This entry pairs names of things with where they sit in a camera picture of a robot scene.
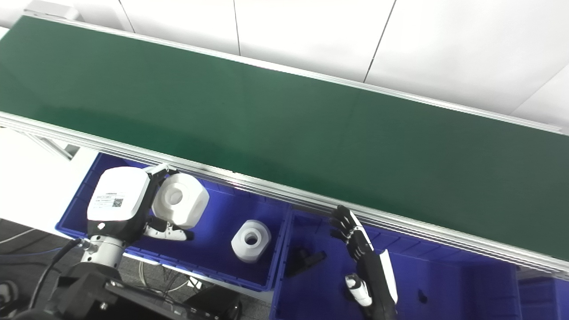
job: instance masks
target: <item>white hexagonal part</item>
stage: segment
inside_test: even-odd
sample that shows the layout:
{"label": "white hexagonal part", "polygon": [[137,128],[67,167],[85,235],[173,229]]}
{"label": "white hexagonal part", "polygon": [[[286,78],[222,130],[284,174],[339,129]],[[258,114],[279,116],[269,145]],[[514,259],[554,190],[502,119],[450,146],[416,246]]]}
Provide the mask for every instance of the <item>white hexagonal part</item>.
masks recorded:
{"label": "white hexagonal part", "polygon": [[246,263],[255,263],[271,242],[271,232],[257,220],[247,220],[231,240],[237,257]]}

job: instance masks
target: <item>blue plastic bin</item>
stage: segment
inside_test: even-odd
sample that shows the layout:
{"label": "blue plastic bin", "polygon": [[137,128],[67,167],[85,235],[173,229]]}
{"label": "blue plastic bin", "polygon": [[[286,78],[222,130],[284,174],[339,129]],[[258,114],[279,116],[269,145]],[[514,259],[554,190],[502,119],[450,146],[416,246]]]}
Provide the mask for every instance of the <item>blue plastic bin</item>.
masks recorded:
{"label": "blue plastic bin", "polygon": [[523,320],[569,320],[569,281],[534,278],[519,282]]}
{"label": "blue plastic bin", "polygon": [[[294,211],[283,247],[271,319],[363,319],[344,295],[355,272],[345,244],[329,235],[328,218]],[[516,267],[413,237],[366,227],[376,251],[388,248],[399,295],[399,320],[521,319]],[[291,278],[288,253],[324,250],[327,258]]]}
{"label": "blue plastic bin", "polygon": [[[119,166],[145,167],[111,155],[100,154],[85,176],[56,229],[72,237],[85,237],[86,209],[101,174]],[[197,272],[251,290],[270,290],[285,237],[290,205],[249,192],[200,180],[209,192],[209,203],[196,227],[192,241],[168,241],[143,237],[127,253],[164,265]],[[263,222],[272,239],[255,264],[242,262],[231,247],[231,239],[249,219]]]}

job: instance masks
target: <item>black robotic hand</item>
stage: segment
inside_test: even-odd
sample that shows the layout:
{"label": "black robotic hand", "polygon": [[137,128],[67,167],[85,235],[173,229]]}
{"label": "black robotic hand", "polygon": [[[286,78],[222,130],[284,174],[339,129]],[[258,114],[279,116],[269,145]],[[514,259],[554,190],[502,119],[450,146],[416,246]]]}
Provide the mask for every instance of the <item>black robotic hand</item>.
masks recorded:
{"label": "black robotic hand", "polygon": [[357,274],[347,275],[345,281],[366,319],[396,320],[397,290],[389,252],[374,252],[360,221],[344,206],[332,211],[330,225],[336,228],[330,235],[345,242],[350,257],[356,261]]}

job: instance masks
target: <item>qr code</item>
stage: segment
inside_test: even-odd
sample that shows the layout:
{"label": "qr code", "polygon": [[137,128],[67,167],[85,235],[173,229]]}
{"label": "qr code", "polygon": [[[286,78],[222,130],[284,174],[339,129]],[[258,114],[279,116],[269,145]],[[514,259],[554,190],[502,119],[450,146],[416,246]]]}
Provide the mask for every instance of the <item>qr code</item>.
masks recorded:
{"label": "qr code", "polygon": [[113,207],[120,207],[122,206],[122,199],[115,199],[113,201]]}

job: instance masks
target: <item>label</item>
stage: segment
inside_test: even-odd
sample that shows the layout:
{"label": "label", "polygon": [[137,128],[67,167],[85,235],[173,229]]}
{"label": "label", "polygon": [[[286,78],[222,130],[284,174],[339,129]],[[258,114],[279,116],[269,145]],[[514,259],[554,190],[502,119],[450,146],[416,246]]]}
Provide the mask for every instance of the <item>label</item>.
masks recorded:
{"label": "label", "polygon": [[124,199],[124,193],[109,192],[106,194],[98,195],[93,203],[93,208],[120,208]]}

